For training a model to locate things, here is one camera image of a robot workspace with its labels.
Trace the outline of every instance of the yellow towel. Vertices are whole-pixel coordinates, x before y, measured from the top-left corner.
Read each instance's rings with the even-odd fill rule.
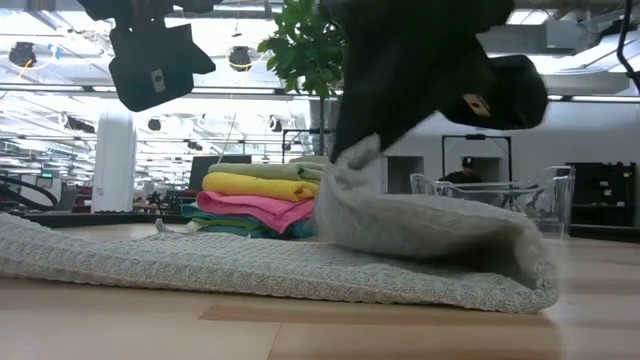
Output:
[[[293,202],[311,200],[318,193],[318,185],[306,181],[267,180],[218,172],[205,176],[202,188],[224,195],[253,195]]]

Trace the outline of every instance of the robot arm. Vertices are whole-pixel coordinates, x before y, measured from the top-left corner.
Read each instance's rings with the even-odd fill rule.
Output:
[[[349,46],[331,160],[378,134],[381,151],[440,111],[476,127],[528,129],[548,103],[525,56],[489,59],[476,34],[504,25],[513,0],[323,0]]]
[[[141,111],[184,96],[193,73],[215,70],[189,25],[166,28],[173,5],[207,12],[222,0],[79,0],[94,20],[114,18],[109,65],[120,100]],[[384,151],[423,119],[528,129],[547,92],[524,56],[489,59],[476,35],[504,25],[514,0],[321,0],[347,36],[345,88],[331,160],[378,134]]]

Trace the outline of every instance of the person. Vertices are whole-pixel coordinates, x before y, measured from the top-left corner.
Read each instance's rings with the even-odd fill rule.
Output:
[[[476,173],[475,159],[466,156],[462,159],[462,171],[452,172],[438,181],[454,184],[478,184],[482,182],[482,179]]]

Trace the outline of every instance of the teal towel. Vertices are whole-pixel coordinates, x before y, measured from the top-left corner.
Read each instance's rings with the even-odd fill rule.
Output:
[[[207,219],[207,220],[236,220],[236,221],[243,221],[245,223],[251,224],[251,225],[255,225],[256,227],[259,227],[256,230],[248,230],[248,229],[243,229],[240,227],[237,227],[237,229],[243,229],[244,231],[246,231],[246,233],[237,233],[237,232],[231,232],[231,234],[236,234],[236,235],[240,235],[240,236],[248,236],[252,231],[255,231],[256,234],[260,233],[260,231],[263,231],[266,236],[269,236],[269,232],[270,231],[274,231],[270,229],[267,225],[263,224],[260,220],[258,220],[257,218],[253,217],[253,216],[249,216],[249,215],[214,215],[214,214],[209,214],[206,212],[203,212],[202,210],[200,210],[200,208],[198,208],[198,205],[196,203],[191,203],[191,204],[185,204],[182,205],[182,216],[189,218],[189,219],[193,219],[193,218],[200,218],[200,219]],[[215,228],[215,227],[223,227],[223,228],[227,228],[228,226],[220,226],[220,225],[209,225],[207,226],[207,228]],[[287,237],[291,237],[291,238],[295,238],[295,239],[304,239],[304,238],[308,238],[311,236],[315,236],[317,235],[317,232],[315,230],[315,226],[313,225],[313,222],[311,220],[300,220],[297,222],[294,222],[293,224],[291,224],[288,228],[287,231],[285,232],[285,234],[283,234],[283,236],[285,238]]]
[[[248,230],[237,226],[210,225],[198,229],[198,232],[227,233],[254,239],[278,239],[282,235],[271,229]]]

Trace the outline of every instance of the black cap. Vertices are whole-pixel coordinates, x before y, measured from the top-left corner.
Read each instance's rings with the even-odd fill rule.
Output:
[[[476,160],[471,156],[465,156],[462,158],[463,169],[473,169],[476,166]]]

